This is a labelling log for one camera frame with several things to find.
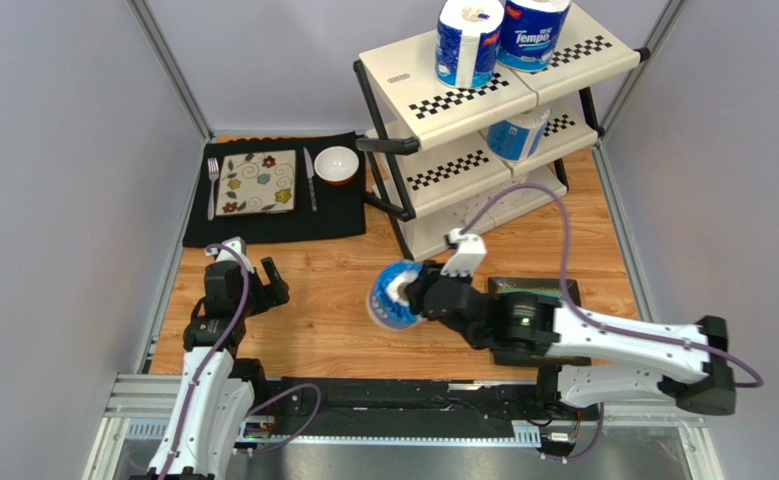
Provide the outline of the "blue paper roll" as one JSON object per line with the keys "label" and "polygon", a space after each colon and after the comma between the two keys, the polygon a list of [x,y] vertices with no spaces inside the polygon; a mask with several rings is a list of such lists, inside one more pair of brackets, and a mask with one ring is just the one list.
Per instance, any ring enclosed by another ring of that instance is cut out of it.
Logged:
{"label": "blue paper roll", "polygon": [[399,260],[389,264],[377,276],[366,299],[369,316],[379,326],[390,330],[406,330],[424,319],[411,312],[405,288],[422,271],[420,263]]}

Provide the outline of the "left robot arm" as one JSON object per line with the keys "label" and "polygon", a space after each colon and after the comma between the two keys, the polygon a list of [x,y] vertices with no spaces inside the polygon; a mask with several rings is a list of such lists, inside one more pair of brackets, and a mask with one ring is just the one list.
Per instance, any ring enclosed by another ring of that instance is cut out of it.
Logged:
{"label": "left robot arm", "polygon": [[243,272],[226,252],[207,266],[205,294],[183,333],[182,377],[173,412],[143,478],[224,478],[241,422],[256,396],[267,391],[261,362],[237,356],[245,320],[289,300],[288,284],[272,258],[261,264],[266,282],[254,267]]}

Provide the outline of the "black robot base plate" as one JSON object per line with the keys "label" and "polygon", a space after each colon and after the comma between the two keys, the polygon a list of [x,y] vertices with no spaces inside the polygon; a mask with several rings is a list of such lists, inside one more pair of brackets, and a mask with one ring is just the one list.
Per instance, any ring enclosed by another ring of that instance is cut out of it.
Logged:
{"label": "black robot base plate", "polygon": [[597,407],[577,410],[536,397],[529,382],[382,380],[281,377],[261,387],[257,414],[274,434],[307,436],[506,439],[513,424],[590,425]]}

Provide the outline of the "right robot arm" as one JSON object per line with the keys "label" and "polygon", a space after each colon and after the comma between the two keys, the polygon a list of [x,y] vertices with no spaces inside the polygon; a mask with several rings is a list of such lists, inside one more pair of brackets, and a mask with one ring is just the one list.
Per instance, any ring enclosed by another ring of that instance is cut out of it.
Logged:
{"label": "right robot arm", "polygon": [[686,412],[729,416],[737,388],[725,319],[635,323],[571,308],[564,297],[526,286],[476,290],[469,278],[427,261],[389,287],[415,320],[436,321],[499,366],[538,371],[543,403],[579,409],[607,401],[671,399]]}

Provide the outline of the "white roll with blue band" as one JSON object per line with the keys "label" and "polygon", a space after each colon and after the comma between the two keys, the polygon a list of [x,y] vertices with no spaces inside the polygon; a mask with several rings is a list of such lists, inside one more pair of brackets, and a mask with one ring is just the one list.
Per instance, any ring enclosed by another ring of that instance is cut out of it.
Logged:
{"label": "white roll with blue band", "polygon": [[485,135],[489,149],[507,161],[522,161],[537,150],[551,117],[551,107],[523,112],[490,126]]}

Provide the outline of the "Tempo paper roll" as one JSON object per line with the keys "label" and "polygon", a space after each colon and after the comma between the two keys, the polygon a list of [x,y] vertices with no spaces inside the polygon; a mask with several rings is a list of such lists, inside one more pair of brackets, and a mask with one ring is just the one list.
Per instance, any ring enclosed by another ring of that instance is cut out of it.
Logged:
{"label": "Tempo paper roll", "polygon": [[497,61],[522,72],[545,69],[571,5],[570,0],[506,1]]}
{"label": "Tempo paper roll", "polygon": [[440,10],[435,74],[454,89],[477,89],[494,76],[504,18],[496,0],[448,0]]}

